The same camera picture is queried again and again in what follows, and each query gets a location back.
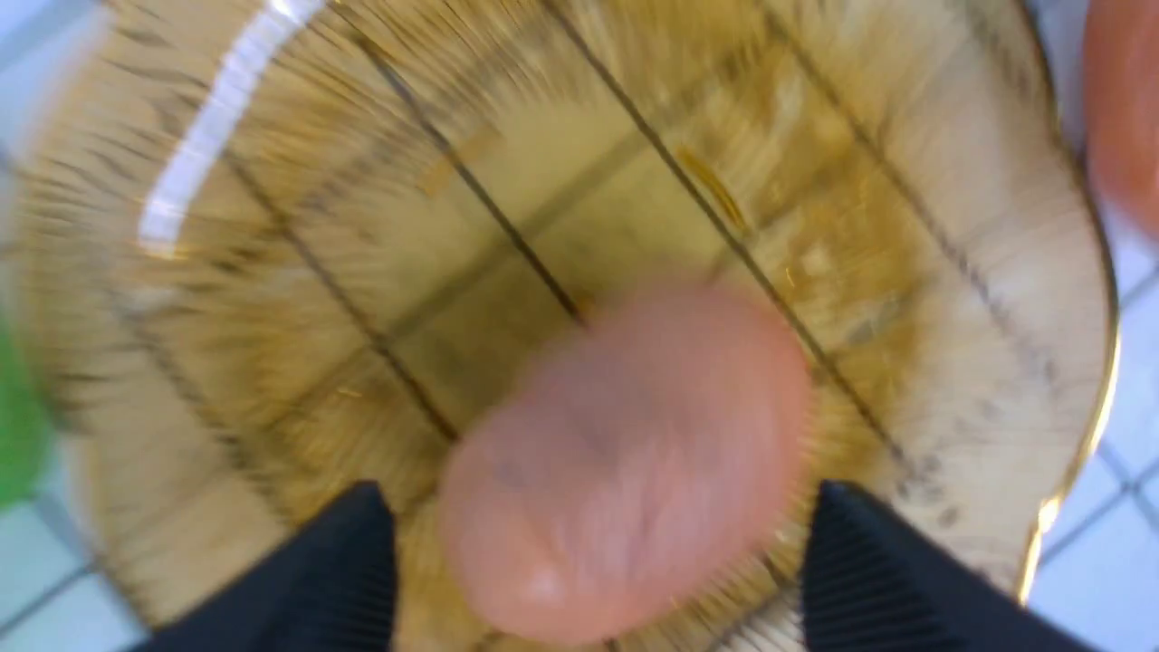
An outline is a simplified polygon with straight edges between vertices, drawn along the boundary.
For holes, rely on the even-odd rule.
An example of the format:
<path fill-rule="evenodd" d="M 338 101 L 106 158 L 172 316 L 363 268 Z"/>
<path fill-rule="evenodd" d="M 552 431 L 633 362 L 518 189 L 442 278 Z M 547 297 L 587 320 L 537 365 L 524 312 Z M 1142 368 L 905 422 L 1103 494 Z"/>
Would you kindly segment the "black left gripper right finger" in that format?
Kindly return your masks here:
<path fill-rule="evenodd" d="M 800 569 L 810 651 L 1083 651 L 865 488 L 824 479 Z"/>

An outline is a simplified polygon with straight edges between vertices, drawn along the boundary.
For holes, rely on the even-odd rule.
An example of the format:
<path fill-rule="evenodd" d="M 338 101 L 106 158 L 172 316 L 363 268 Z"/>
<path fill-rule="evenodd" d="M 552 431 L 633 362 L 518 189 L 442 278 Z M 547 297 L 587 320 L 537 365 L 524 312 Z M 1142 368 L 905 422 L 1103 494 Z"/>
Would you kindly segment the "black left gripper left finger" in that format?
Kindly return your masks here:
<path fill-rule="evenodd" d="M 389 651 L 400 572 L 394 517 L 360 479 L 285 544 L 138 651 Z"/>

